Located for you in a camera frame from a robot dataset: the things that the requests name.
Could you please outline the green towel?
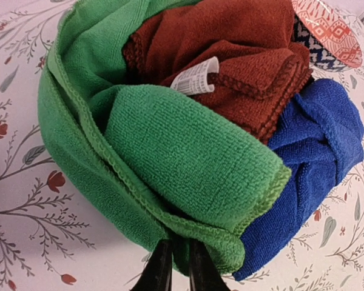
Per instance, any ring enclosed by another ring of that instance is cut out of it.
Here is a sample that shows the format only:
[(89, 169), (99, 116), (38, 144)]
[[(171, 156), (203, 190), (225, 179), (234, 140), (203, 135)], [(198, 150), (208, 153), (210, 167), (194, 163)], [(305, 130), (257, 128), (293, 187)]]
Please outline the green towel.
[(149, 17), (186, 1), (78, 1), (59, 25), (38, 91), (43, 142), (72, 184), (128, 239), (189, 240), (221, 273), (244, 263), (241, 235), (291, 171), (266, 145), (170, 87), (130, 85), (122, 48)]

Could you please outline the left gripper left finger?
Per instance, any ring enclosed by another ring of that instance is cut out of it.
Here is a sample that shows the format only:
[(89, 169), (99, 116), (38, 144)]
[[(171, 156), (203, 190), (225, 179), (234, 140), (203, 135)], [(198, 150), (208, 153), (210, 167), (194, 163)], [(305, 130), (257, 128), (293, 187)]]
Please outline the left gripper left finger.
[(170, 291), (172, 289), (172, 243), (162, 239), (152, 252), (139, 280), (131, 291)]

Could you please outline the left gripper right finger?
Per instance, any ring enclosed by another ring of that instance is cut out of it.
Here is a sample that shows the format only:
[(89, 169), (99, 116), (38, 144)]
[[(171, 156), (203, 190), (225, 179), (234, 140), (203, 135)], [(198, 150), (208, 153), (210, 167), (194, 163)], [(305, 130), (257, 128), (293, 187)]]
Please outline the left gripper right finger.
[(189, 281), (193, 291), (227, 291), (206, 246), (195, 239), (189, 246)]

